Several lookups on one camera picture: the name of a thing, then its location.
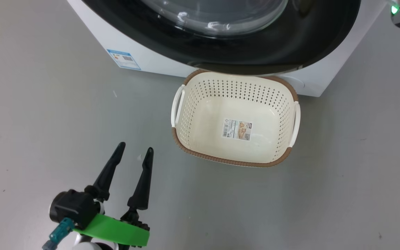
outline laundry basket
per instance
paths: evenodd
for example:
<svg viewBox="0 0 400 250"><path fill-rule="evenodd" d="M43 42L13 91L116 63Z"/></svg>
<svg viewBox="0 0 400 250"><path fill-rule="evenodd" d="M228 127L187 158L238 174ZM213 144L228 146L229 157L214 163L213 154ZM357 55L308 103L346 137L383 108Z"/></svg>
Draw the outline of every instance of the laundry basket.
<svg viewBox="0 0 400 250"><path fill-rule="evenodd" d="M197 70L174 97L171 124L176 144L191 155L269 167L291 152L300 106L283 79Z"/></svg>

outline basket handle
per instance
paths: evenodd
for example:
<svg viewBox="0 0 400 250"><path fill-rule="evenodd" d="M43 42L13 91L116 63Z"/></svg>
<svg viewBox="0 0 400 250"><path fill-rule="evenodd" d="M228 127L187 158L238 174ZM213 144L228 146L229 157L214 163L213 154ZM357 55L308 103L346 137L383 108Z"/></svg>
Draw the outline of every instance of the basket handle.
<svg viewBox="0 0 400 250"><path fill-rule="evenodd" d="M186 87L184 84L182 84L178 90L177 93L174 96L174 101L173 101L173 107L171 111L171 125L174 128L177 126L178 119L180 118L180 111L181 111L181 105L183 104L183 99L184 99L184 87Z"/></svg>
<svg viewBox="0 0 400 250"><path fill-rule="evenodd" d="M294 128L292 129L291 141L289 142L288 147L294 146L295 140L297 139L297 134L299 133L299 126L300 126L300 105L298 101L295 101L294 104L295 104Z"/></svg>

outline white washing machine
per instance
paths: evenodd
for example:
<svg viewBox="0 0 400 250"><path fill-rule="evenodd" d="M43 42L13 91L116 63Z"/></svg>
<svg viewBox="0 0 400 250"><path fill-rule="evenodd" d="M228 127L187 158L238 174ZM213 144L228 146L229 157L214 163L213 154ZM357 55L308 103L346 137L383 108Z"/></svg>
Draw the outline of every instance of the white washing machine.
<svg viewBox="0 0 400 250"><path fill-rule="evenodd" d="M68 2L121 68L181 77L197 68L277 75L298 94L314 97L386 5L383 0L239 0L229 10L226 0Z"/></svg>

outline concrete floor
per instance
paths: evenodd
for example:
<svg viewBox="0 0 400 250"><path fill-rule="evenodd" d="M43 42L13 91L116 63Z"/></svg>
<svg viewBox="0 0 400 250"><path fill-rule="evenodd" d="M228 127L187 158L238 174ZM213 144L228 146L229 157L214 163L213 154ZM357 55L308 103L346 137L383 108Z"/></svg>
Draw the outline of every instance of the concrete floor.
<svg viewBox="0 0 400 250"><path fill-rule="evenodd" d="M169 122L182 80L118 68L65 0L0 1L0 249L40 249L54 196L93 183L120 141L112 217L138 155L156 153L146 249L400 249L400 30L387 11L322 97L300 97L279 166L182 152Z"/></svg>

